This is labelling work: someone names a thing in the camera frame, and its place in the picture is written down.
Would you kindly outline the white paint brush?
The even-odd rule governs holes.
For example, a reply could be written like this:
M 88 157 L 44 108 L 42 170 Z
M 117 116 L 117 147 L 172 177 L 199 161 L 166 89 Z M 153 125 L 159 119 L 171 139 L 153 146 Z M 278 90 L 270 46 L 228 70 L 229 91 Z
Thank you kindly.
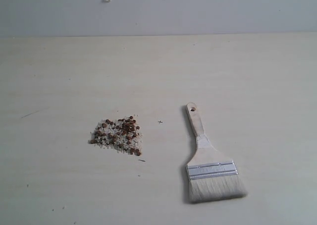
M 189 199 L 192 203 L 219 201 L 247 196 L 233 159 L 212 146 L 195 103 L 186 106 L 196 138 L 196 152 L 187 163 Z

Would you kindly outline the pile of grains and pellets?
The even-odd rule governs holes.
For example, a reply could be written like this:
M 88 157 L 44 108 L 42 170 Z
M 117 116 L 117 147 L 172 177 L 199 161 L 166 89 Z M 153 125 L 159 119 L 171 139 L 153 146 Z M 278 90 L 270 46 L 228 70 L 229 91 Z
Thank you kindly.
M 101 149 L 115 149 L 129 155 L 142 155 L 142 133 L 137 115 L 102 119 L 90 133 L 88 143 Z

